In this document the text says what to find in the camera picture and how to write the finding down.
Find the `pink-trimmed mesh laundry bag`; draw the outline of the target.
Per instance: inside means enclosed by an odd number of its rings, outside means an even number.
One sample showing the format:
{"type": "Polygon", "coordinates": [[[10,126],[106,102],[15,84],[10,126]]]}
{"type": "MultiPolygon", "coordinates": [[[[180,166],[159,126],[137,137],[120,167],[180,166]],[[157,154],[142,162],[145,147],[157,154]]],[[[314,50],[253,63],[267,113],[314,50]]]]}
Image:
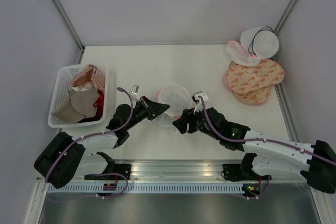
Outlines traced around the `pink-trimmed mesh laundry bag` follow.
{"type": "Polygon", "coordinates": [[[193,106],[189,91],[178,84],[162,87],[157,94],[158,103],[168,104],[170,108],[158,116],[155,121],[163,127],[173,127],[173,122],[179,119],[183,110],[193,106]]]}

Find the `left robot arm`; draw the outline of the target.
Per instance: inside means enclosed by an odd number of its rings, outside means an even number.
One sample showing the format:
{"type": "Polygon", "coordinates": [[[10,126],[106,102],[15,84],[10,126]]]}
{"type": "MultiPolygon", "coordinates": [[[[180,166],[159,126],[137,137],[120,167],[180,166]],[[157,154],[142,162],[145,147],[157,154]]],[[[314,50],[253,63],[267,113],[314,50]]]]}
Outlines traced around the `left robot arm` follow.
{"type": "Polygon", "coordinates": [[[116,167],[115,160],[105,153],[120,147],[130,136],[129,130],[143,120],[152,121],[168,110],[168,104],[140,97],[136,103],[121,104],[106,129],[74,139],[66,132],[58,133],[37,157],[34,169],[56,189],[73,178],[115,180],[128,176],[116,167]]]}

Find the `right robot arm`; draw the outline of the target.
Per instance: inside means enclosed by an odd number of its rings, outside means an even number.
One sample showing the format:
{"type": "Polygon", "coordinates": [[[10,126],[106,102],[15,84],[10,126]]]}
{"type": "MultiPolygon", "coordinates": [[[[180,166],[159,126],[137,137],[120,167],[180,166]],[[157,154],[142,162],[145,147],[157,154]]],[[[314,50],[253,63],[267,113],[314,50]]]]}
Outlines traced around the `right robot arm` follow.
{"type": "Polygon", "coordinates": [[[239,172],[255,176],[304,180],[323,193],[335,193],[335,151],[324,141],[314,144],[275,140],[248,126],[226,120],[214,108],[194,112],[185,109],[172,123],[181,134],[201,132],[231,151],[245,156],[239,172]]]}

